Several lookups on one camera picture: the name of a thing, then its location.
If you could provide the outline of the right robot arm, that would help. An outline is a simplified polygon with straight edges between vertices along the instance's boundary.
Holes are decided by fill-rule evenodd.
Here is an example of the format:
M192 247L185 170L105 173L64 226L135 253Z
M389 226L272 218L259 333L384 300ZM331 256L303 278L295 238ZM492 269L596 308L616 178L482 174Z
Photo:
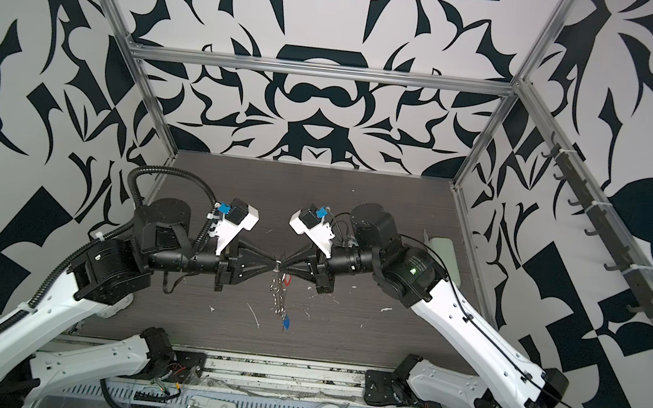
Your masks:
M381 290L439 332L475 373L462 375L408 356L396 377L417 400L447 408L556 408L568 379L543 369L508 343L468 303L445 264L420 242L399 233L395 219L376 203L349 214L353 239L335 244L335 217L310 204L289 224L310 244L282 261L280 271L330 294L341 275L369 274Z

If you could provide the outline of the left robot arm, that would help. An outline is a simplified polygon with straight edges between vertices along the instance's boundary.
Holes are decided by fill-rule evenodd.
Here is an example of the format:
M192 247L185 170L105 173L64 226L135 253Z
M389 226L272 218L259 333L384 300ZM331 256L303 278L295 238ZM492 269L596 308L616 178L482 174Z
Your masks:
M161 173L162 167L155 165L130 171L132 219L69 255L28 301L0 319L0 408L19 408L88 380L103 383L120 376L155 380L168 375L176 353L161 328L74 352L44 351L71 326L128 307L135 293L149 288L156 273L210 275L221 290L276 268L274 256L240 236L255 227L259 217L255 208L242 200L212 201L204 226L191 234L187 203L143 200L140 177Z

